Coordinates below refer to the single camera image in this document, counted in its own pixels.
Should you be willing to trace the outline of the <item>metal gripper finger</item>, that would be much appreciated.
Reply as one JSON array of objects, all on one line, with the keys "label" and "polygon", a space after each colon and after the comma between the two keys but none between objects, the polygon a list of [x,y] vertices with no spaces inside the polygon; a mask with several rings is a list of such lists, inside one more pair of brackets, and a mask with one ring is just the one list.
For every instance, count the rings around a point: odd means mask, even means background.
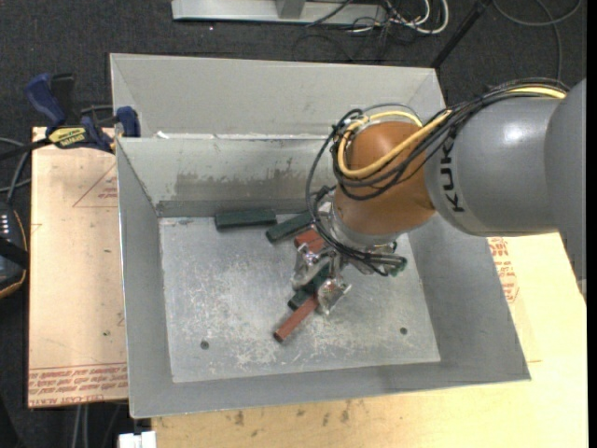
[{"label": "metal gripper finger", "polygon": [[317,289],[317,311],[323,315],[330,315],[339,300],[352,288],[341,277],[327,277]]},{"label": "metal gripper finger", "polygon": [[312,252],[307,243],[302,243],[297,248],[294,272],[291,277],[291,286],[299,290],[309,284],[322,270],[324,262]]}]

